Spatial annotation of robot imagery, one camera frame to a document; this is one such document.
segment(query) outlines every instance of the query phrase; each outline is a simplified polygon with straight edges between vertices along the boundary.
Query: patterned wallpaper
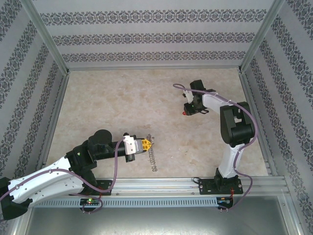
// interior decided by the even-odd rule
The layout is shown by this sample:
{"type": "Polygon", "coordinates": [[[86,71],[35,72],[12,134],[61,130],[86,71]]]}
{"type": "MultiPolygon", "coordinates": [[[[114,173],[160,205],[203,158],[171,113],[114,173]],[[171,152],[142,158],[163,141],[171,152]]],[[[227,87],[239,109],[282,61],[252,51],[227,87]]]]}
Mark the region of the patterned wallpaper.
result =
{"type": "Polygon", "coordinates": [[[238,66],[273,0],[36,0],[67,66],[238,66]]]}
{"type": "Polygon", "coordinates": [[[64,76],[21,3],[0,8],[0,177],[12,179],[36,170],[64,76]]]}
{"type": "Polygon", "coordinates": [[[313,234],[312,16],[310,1],[286,1],[245,71],[305,234],[313,234]]]}

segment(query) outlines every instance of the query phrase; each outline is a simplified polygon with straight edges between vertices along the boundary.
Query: marble floor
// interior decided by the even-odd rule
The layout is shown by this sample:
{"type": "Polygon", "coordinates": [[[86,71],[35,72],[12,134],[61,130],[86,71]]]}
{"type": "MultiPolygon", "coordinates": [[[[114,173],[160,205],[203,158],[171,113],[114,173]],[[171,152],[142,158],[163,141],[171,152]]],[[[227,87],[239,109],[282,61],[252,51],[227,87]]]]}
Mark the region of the marble floor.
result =
{"type": "MultiPolygon", "coordinates": [[[[224,150],[219,115],[183,116],[187,102],[173,83],[189,86],[202,79],[232,101],[245,96],[236,69],[105,70],[71,72],[47,164],[80,145],[99,129],[107,129],[118,141],[123,133],[155,137],[158,171],[152,172],[148,153],[126,163],[119,158],[119,178],[214,176],[224,150]]],[[[252,176],[267,170],[258,142],[247,148],[238,169],[252,176]]],[[[112,177],[113,159],[98,161],[96,177],[112,177]]]]}

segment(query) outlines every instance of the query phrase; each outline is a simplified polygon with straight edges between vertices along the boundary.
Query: metal spring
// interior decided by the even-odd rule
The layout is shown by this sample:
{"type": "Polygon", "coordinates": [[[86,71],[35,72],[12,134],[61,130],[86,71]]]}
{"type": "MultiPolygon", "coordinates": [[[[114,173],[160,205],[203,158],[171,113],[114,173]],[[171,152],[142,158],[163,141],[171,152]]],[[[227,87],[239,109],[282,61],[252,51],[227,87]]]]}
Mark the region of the metal spring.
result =
{"type": "MultiPolygon", "coordinates": [[[[147,135],[147,140],[150,141],[150,143],[152,144],[152,137],[151,137],[151,134],[148,134],[147,135]]],[[[151,148],[148,150],[148,153],[149,153],[149,158],[150,158],[150,164],[153,165],[151,167],[152,171],[153,172],[156,172],[157,171],[157,166],[156,166],[156,159],[155,159],[155,154],[153,152],[153,148],[151,146],[151,148]]]]}

